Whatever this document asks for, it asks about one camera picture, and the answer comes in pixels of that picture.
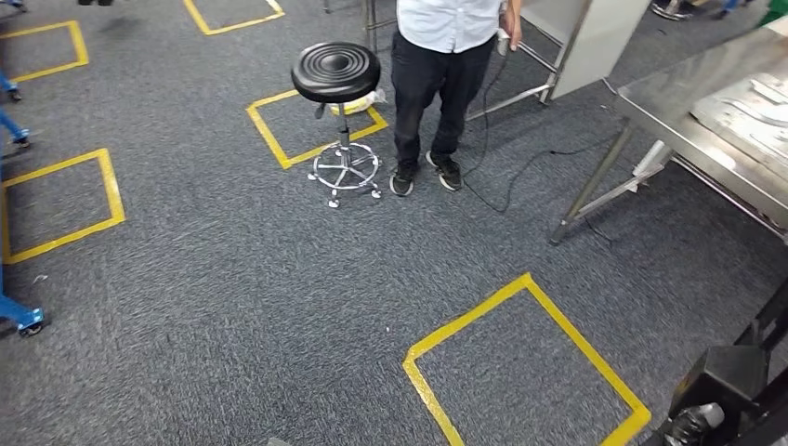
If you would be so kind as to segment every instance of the man's hand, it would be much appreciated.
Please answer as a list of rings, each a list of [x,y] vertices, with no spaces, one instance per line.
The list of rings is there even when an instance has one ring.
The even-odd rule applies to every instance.
[[[522,28],[519,20],[519,11],[522,0],[508,0],[504,14],[504,31],[509,34],[509,49],[517,51],[519,41],[522,40]]]

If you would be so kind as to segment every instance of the black cable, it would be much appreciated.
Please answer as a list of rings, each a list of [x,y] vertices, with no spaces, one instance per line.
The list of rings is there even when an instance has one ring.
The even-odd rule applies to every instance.
[[[493,85],[495,85],[495,83],[498,82],[498,79],[501,77],[501,73],[504,71],[504,68],[506,67],[506,61],[509,59],[508,55],[509,55],[509,52],[507,51],[506,55],[504,56],[504,61],[501,63],[501,67],[498,69],[498,72],[495,73],[495,76],[492,77],[490,83],[487,84],[487,87],[484,89],[484,92],[481,95],[481,109],[482,109],[483,112],[487,110],[487,95],[488,95],[488,93],[490,93],[490,90],[493,88]],[[589,144],[589,145],[587,145],[587,146],[585,146],[585,147],[583,147],[581,149],[578,149],[576,151],[554,151],[554,150],[550,150],[550,151],[539,151],[539,152],[536,152],[517,171],[517,173],[509,180],[509,184],[506,187],[506,201],[504,202],[504,206],[503,207],[499,208],[499,207],[496,207],[494,204],[490,203],[480,193],[478,193],[476,190],[474,190],[473,186],[471,186],[467,182],[465,182],[466,183],[466,187],[474,195],[476,195],[476,197],[479,198],[481,200],[481,202],[484,203],[487,207],[489,207],[490,209],[492,209],[496,213],[502,215],[502,214],[506,213],[506,211],[509,208],[509,205],[511,205],[512,192],[514,191],[515,182],[517,181],[519,176],[522,175],[523,173],[525,173],[525,171],[528,170],[528,168],[531,167],[531,165],[534,162],[536,162],[539,158],[542,158],[545,155],[564,155],[564,156],[577,155],[579,153],[583,153],[584,151],[590,151],[591,149],[594,149],[598,144],[601,144],[601,143],[604,143],[604,142],[610,142],[613,138],[615,138],[615,135],[613,135],[611,137],[604,138],[604,139],[599,140],[599,141],[595,141],[595,142],[593,142],[593,143],[591,143],[591,144]],[[490,118],[488,117],[488,113],[485,112],[484,113],[484,144],[482,145],[482,149],[481,149],[481,157],[479,158],[479,161],[476,163],[476,165],[474,165],[473,167],[468,169],[463,174],[463,178],[469,176],[475,170],[479,169],[482,164],[484,164],[484,159],[485,159],[485,157],[487,157],[487,151],[488,151],[489,147],[490,147]],[[602,234],[601,232],[598,232],[596,229],[594,229],[593,231],[595,233],[597,233],[598,235],[602,236],[605,240],[608,241],[608,243],[612,243],[612,239],[611,238],[607,237],[606,235]]]

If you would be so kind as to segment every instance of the white shirt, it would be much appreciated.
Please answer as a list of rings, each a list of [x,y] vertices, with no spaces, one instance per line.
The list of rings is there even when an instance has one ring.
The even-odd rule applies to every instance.
[[[400,33],[414,45],[461,53],[498,31],[502,0],[397,0]]]

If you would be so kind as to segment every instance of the yellow tape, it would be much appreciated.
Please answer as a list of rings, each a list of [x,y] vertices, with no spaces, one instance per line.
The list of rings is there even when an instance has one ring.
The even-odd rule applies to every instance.
[[[637,432],[640,431],[651,419],[651,413],[643,405],[642,402],[635,396],[635,394],[626,386],[624,381],[612,370],[609,364],[602,359],[602,357],[591,347],[591,344],[585,340],[580,332],[571,324],[569,319],[558,309],[558,307],[550,300],[549,297],[543,292],[536,282],[533,281],[531,274],[526,273],[515,279],[512,283],[508,284],[484,302],[471,309],[468,313],[460,316],[440,327],[435,332],[429,334],[413,345],[402,362],[402,368],[411,379],[411,382],[416,388],[427,409],[432,413],[436,423],[443,431],[449,444],[452,446],[464,446],[459,432],[452,424],[449,416],[440,407],[435,393],[430,388],[427,380],[419,371],[415,361],[423,356],[425,353],[434,348],[437,344],[445,341],[448,337],[459,332],[467,327],[471,322],[487,314],[490,310],[497,307],[509,297],[516,293],[528,290],[536,298],[537,302],[545,309],[547,314],[555,321],[558,326],[567,334],[569,339],[577,346],[585,355],[586,358],[594,365],[602,377],[608,381],[613,389],[621,396],[624,402],[632,409],[632,414],[629,415],[623,423],[616,427],[607,438],[605,438],[600,445],[602,446],[623,446],[627,441],[632,439]]]
[[[276,137],[273,136],[273,133],[271,133],[270,128],[263,120],[262,115],[260,115],[260,112],[257,109],[264,105],[268,105],[270,103],[276,102],[278,100],[291,98],[297,95],[298,92],[295,90],[285,91],[284,93],[271,96],[270,98],[263,98],[261,100],[257,100],[253,102],[249,107],[246,107],[246,113],[249,115],[249,118],[252,119],[252,122],[255,124],[257,131],[260,132],[260,136],[262,136],[263,139],[266,141],[266,144],[268,144],[269,149],[273,153],[273,156],[276,158],[276,161],[278,161],[279,164],[282,166],[282,168],[285,170],[292,167],[293,164],[298,164],[306,160],[309,160],[314,156],[317,156],[326,147],[336,143],[336,141],[334,141],[334,142],[329,142],[327,144],[323,144],[319,147],[311,149],[305,153],[301,153],[300,155],[296,155],[292,158],[287,156],[287,154],[282,149],[282,145],[279,143]],[[366,111],[369,114],[369,116],[372,118],[373,123],[372,125],[366,128],[351,133],[350,134],[351,141],[370,136],[373,133],[388,127],[388,123],[386,122],[386,120],[383,119],[383,116],[381,116],[380,113],[378,113],[377,110],[374,109],[374,107],[370,107]]]
[[[203,18],[203,14],[200,13],[200,10],[194,5],[193,0],[183,0],[183,5],[186,6],[186,9],[191,14],[191,18],[194,19],[194,22],[197,24],[197,28],[200,28],[205,35],[216,35],[226,33],[228,31],[233,30],[240,30],[241,28],[246,28],[247,26],[257,25],[259,23],[264,23],[266,21],[278,19],[279,17],[284,15],[284,11],[282,7],[279,6],[279,3],[276,0],[266,0],[271,8],[274,10],[274,13],[270,16],[264,17],[262,19],[255,19],[245,21],[243,23],[236,23],[234,25],[225,26],[223,28],[216,28],[214,30],[208,26],[208,23],[205,22]]]
[[[44,175],[51,174],[52,172],[56,172],[61,169],[70,167],[72,165],[83,163],[85,161],[89,161],[93,159],[96,159],[98,161],[98,166],[101,169],[101,178],[103,179],[104,182],[104,190],[107,193],[107,205],[110,207],[110,218],[104,221],[100,221],[99,223],[91,225],[82,230],[77,230],[70,234],[66,234],[62,237],[58,237],[57,239],[52,240],[50,242],[41,243],[33,248],[25,249],[16,254],[12,254],[10,248],[10,239],[8,235],[8,209],[6,206],[6,189],[11,186],[18,185],[24,181],[42,177]],[[69,160],[57,164],[52,164],[42,169],[38,169],[29,174],[8,179],[6,181],[3,181],[2,187],[3,187],[3,193],[0,195],[2,196],[2,206],[3,206],[3,222],[2,222],[3,262],[7,265],[19,263],[29,258],[39,256],[43,253],[49,252],[66,243],[75,242],[94,232],[105,230],[107,228],[117,225],[118,223],[125,221],[125,212],[123,208],[123,203],[121,201],[120,191],[118,190],[118,182],[117,179],[115,178],[114,170],[112,169],[112,162],[110,161],[110,153],[106,149],[98,149],[97,151],[91,151],[90,153],[85,153],[83,155],[73,157]]]
[[[79,23],[75,20],[70,21],[63,21],[61,23],[54,23],[51,25],[46,26],[39,26],[38,28],[30,28],[27,30],[16,31],[13,33],[7,33],[0,35],[0,39],[9,39],[12,37],[20,37],[23,35],[34,34],[34,33],[43,33],[46,31],[56,30],[57,28],[68,28],[69,35],[72,38],[72,44],[74,47],[74,53],[76,54],[76,60],[74,62],[65,63],[63,65],[59,65],[57,67],[47,68],[45,70],[39,70],[37,72],[30,72],[27,74],[23,74],[21,76],[17,76],[11,79],[11,82],[24,82],[29,81],[31,79],[35,79],[38,77],[48,76],[50,74],[54,74],[56,72],[64,72],[71,68],[81,67],[83,65],[87,65],[90,59],[87,56],[87,48],[85,47],[85,39],[82,37],[82,31],[79,29]]]

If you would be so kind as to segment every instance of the plastic bag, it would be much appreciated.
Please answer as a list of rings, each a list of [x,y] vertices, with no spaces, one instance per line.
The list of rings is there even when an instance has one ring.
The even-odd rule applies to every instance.
[[[386,102],[386,92],[383,91],[383,88],[378,88],[375,91],[368,93],[363,98],[358,98],[356,100],[352,100],[351,102],[345,102],[345,115],[363,112],[372,107],[372,104],[381,102]],[[330,107],[331,113],[334,115],[339,114],[338,105],[331,104]]]

